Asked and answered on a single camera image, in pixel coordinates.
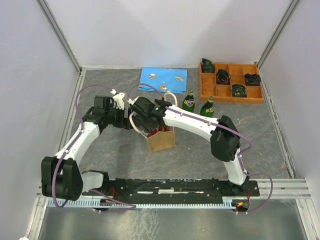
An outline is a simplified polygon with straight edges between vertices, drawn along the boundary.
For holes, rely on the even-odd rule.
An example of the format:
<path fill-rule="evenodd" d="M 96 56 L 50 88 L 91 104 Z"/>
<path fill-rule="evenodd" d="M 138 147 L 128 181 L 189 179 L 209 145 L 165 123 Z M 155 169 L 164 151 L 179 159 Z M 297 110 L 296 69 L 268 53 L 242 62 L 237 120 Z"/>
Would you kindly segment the burlap canvas tote bag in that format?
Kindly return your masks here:
<path fill-rule="evenodd" d="M 167 100 L 168 96 L 172 96 L 173 97 L 173 100 L 174 100 L 175 104 L 178 102 L 176 96 L 173 93 L 170 93 L 170 92 L 169 93 L 165 93 L 164 96 L 163 96 L 164 97 L 164 101 L 165 101 L 165 103 L 164 103 L 165 111 L 167 110 L 166 107 L 171 107 L 173 105 L 171 102 L 169 102 Z M 133 102 L 132 99 L 128 99 L 127 101 L 129 103 L 129 106 Z M 170 127 L 169 131 L 159 131 L 159 132 L 157 132 L 156 134 L 154 134 L 154 135 L 152 135 L 150 137 L 143 136 L 146 139 L 146 143 L 147 143 L 148 150 L 149 150 L 150 153 L 155 153 L 155 152 L 167 150 L 167 149 L 170 149 L 170 148 L 173 148 L 173 147 L 176 146 L 176 134 L 175 134 L 175 131 L 174 131 L 174 127 L 173 126 L 168 126 L 168 127 Z"/>

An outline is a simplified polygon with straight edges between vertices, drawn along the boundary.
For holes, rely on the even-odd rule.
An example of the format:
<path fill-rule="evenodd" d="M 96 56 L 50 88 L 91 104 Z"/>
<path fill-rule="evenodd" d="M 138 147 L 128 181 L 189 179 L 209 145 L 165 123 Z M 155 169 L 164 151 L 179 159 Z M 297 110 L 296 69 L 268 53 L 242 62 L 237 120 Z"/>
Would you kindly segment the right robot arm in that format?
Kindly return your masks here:
<path fill-rule="evenodd" d="M 210 142 L 211 154 L 222 161 L 227 170 L 231 193 L 240 196 L 247 191 L 250 177 L 240 160 L 240 139 L 244 136 L 237 131 L 229 117 L 201 116 L 182 110 L 164 99 L 152 102 L 138 96 L 127 101 L 135 113 L 132 121 L 145 132 L 151 132 L 159 126 L 168 126 L 191 132 Z"/>

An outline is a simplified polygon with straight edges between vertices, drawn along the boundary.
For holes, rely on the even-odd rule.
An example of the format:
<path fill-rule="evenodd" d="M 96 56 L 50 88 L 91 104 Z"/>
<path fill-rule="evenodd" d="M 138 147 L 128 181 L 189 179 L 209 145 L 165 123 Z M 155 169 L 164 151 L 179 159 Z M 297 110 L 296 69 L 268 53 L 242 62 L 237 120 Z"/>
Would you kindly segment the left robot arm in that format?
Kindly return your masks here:
<path fill-rule="evenodd" d="M 54 156 L 46 156 L 41 162 L 41 191 L 46 197 L 76 201 L 82 193 L 94 189 L 106 195 L 111 189 L 107 172 L 81 173 L 79 164 L 89 146 L 104 129 L 113 126 L 130 129 L 125 118 L 124 93 L 114 96 L 96 96 L 94 105 L 82 116 L 82 121 L 68 143 Z"/>

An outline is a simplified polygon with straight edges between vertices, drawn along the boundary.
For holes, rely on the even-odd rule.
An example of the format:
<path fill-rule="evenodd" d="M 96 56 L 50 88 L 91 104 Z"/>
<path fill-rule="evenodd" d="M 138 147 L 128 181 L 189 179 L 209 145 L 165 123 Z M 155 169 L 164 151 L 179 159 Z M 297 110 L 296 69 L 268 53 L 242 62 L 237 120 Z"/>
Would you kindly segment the red cola can front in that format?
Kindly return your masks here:
<path fill-rule="evenodd" d="M 169 126 L 166 125 L 160 125 L 156 129 L 149 132 L 148 137 L 158 133 L 158 132 L 168 132 L 170 130 Z"/>

